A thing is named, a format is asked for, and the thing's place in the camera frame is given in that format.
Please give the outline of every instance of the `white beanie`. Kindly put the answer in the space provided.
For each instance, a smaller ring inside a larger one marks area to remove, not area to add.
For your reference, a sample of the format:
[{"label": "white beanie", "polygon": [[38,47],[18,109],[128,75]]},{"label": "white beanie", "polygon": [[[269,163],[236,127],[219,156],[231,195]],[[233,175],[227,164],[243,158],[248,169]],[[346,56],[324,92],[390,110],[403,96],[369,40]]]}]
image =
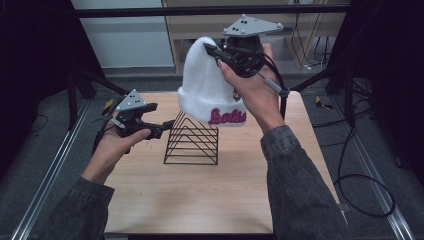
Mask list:
[{"label": "white beanie", "polygon": [[243,100],[233,98],[215,58],[204,43],[216,46],[209,37],[197,39],[189,49],[184,65],[183,85],[178,89],[181,110],[199,122],[217,126],[240,126],[246,122]]}]

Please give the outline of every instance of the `wall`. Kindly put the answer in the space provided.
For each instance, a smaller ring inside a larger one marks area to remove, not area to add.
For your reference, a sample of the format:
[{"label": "wall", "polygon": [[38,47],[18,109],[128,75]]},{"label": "wall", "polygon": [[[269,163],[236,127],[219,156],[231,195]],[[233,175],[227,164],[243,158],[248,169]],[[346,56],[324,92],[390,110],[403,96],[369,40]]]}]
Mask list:
[{"label": "wall", "polygon": [[[160,0],[72,0],[75,9],[162,7]],[[164,17],[81,19],[106,76],[174,69]]]}]

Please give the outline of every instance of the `wooden tabletop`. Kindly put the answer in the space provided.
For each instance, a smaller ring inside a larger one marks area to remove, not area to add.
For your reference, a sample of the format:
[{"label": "wooden tabletop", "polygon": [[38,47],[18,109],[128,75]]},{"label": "wooden tabletop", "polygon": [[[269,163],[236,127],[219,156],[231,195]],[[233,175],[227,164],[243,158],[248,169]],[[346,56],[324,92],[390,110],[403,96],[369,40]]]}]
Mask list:
[{"label": "wooden tabletop", "polygon": [[[143,121],[161,124],[180,109],[176,92],[142,93],[158,103]],[[337,200],[327,166],[299,93],[288,98],[286,123]],[[115,188],[107,233],[271,233],[262,132],[248,114],[242,127],[219,128],[218,165],[164,164],[169,131],[143,141],[117,164],[106,185]]]}]

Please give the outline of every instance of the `black wire rack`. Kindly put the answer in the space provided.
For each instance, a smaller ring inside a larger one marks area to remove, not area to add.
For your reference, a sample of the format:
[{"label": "black wire rack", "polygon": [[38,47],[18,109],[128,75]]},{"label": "black wire rack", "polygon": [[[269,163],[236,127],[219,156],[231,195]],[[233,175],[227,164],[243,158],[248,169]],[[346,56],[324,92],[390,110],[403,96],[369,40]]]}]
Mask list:
[{"label": "black wire rack", "polygon": [[193,121],[180,111],[169,132],[164,164],[218,165],[216,126]]}]

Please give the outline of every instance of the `metal rail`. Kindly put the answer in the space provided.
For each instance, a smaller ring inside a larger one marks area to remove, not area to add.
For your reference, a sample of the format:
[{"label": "metal rail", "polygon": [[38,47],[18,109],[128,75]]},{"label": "metal rail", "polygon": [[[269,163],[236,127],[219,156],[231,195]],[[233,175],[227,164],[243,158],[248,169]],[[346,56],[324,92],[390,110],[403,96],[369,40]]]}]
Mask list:
[{"label": "metal rail", "polygon": [[311,5],[252,5],[252,6],[207,6],[207,7],[160,7],[122,9],[77,9],[73,11],[51,11],[48,16],[77,18],[115,18],[189,15],[228,14],[276,14],[276,13],[338,13],[373,8],[373,5],[355,6],[350,4]]},{"label": "metal rail", "polygon": [[[341,118],[345,118],[343,111],[342,111],[342,104],[339,102],[339,100],[333,96],[330,96],[331,101],[334,104],[335,109],[339,113]],[[349,132],[350,125],[347,122],[344,122],[346,131]],[[370,156],[367,153],[367,150],[365,146],[362,144],[362,141],[360,137],[355,134],[352,137],[352,143],[355,149],[355,152],[358,155],[359,162],[365,171],[365,173],[376,179],[377,181],[384,184],[384,180],[377,171],[377,168],[374,166]],[[384,210],[384,212],[388,212],[390,210],[390,206],[392,205],[391,199],[389,194],[382,190],[377,184],[372,183],[371,187],[374,191],[375,196],[377,197],[381,208]],[[413,240],[415,239],[414,235],[411,232],[411,229],[408,226],[408,223],[406,222],[405,218],[403,217],[400,209],[398,206],[396,206],[394,212],[387,217],[387,220],[389,221],[389,224],[391,225],[393,232],[395,233],[396,237],[399,240]]]},{"label": "metal rail", "polygon": [[78,113],[78,121],[76,122],[75,126],[66,134],[59,150],[56,153],[55,158],[53,159],[52,164],[50,165],[50,168],[47,170],[47,173],[37,190],[37,193],[32,199],[31,204],[25,212],[25,215],[22,217],[18,226],[15,228],[15,231],[12,234],[12,240],[25,240],[28,238],[32,227],[34,226],[34,223],[37,220],[38,215],[44,206],[44,203],[46,202],[50,190],[52,189],[53,184],[59,175],[60,169],[65,162],[75,137],[81,128],[90,103],[91,101],[89,100],[86,100],[82,103],[80,112]]}]

